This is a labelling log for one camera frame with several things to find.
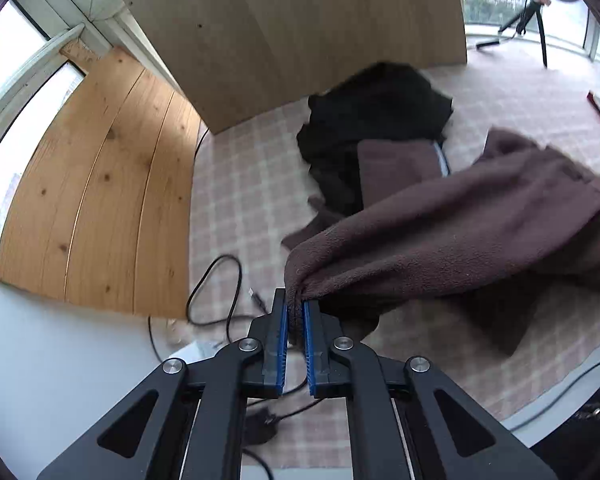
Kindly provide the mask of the brown fleece garment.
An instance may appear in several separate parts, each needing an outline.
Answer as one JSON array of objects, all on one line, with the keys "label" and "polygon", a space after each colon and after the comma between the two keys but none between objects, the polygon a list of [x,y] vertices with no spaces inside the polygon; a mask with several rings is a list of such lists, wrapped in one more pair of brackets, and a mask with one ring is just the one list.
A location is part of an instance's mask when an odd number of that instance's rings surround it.
[{"label": "brown fleece garment", "polygon": [[444,174],[427,141],[358,144],[363,207],[289,241],[289,333],[302,306],[371,332],[414,299],[455,304],[512,354],[542,291],[600,289],[600,175],[554,148],[492,129],[481,156]]}]

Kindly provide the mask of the black tripod stand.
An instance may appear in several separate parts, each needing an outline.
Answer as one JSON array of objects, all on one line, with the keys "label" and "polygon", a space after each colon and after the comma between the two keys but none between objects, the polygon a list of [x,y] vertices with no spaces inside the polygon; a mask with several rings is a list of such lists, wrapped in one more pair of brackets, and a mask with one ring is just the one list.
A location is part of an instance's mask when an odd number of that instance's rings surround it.
[{"label": "black tripod stand", "polygon": [[474,45],[474,48],[480,51],[490,47],[497,47],[518,37],[522,37],[527,33],[528,26],[531,21],[535,20],[536,24],[538,25],[538,32],[540,35],[542,62],[543,66],[547,68],[548,57],[546,33],[542,18],[543,6],[545,6],[545,0],[526,0],[524,2],[524,7],[521,10],[506,23],[500,26],[498,29],[498,36],[495,39],[478,42],[478,44]]}]

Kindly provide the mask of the pink plaid tablecloth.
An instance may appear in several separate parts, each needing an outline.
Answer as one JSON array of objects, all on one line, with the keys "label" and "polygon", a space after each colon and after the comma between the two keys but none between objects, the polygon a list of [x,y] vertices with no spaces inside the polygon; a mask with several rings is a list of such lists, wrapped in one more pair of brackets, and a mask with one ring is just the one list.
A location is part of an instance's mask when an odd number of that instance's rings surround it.
[{"label": "pink plaid tablecloth", "polygon": [[[600,91],[600,63],[550,49],[548,67],[534,44],[512,42],[472,51],[466,64],[428,72],[453,100],[444,152],[452,170],[469,166],[493,126],[558,148],[600,174],[600,116],[588,92]],[[198,320],[222,318],[231,304],[254,307],[250,292],[271,300],[283,285],[283,238],[313,216],[315,191],[298,152],[308,118],[303,102],[276,108],[208,136],[195,164],[190,208],[189,279],[201,284]],[[368,338],[377,353],[434,361],[524,443],[544,438],[600,388],[600,292],[558,286],[539,303],[513,356],[501,356],[449,304],[413,301],[385,315]],[[301,353],[287,361],[294,393],[274,402],[277,436],[257,454],[279,479],[347,479],[351,454],[347,410],[340,400],[314,404],[299,387]]]}]

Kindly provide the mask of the light plywood board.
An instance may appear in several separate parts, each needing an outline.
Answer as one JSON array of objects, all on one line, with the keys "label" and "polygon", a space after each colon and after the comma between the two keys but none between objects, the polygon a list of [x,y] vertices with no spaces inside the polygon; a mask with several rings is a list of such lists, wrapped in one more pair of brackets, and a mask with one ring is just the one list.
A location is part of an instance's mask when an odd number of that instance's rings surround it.
[{"label": "light plywood board", "polygon": [[123,0],[221,132],[379,61],[463,64],[460,0]]}]

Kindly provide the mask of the orange pine wood board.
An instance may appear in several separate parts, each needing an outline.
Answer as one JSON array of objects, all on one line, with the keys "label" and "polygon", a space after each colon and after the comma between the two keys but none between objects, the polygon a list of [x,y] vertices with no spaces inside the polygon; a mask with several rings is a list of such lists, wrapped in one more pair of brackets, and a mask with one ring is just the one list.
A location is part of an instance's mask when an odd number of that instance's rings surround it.
[{"label": "orange pine wood board", "polygon": [[9,207],[0,282],[76,306],[182,318],[200,118],[122,49],[88,71]]}]

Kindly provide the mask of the black garment pile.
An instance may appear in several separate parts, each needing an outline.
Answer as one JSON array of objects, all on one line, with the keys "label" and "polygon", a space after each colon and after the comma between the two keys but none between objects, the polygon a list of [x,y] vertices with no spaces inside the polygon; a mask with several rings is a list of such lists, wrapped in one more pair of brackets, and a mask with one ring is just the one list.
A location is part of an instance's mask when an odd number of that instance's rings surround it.
[{"label": "black garment pile", "polygon": [[363,140],[444,140],[452,99],[408,64],[378,62],[324,94],[309,96],[310,117],[297,134],[309,174],[327,208],[363,208],[358,144]]}]

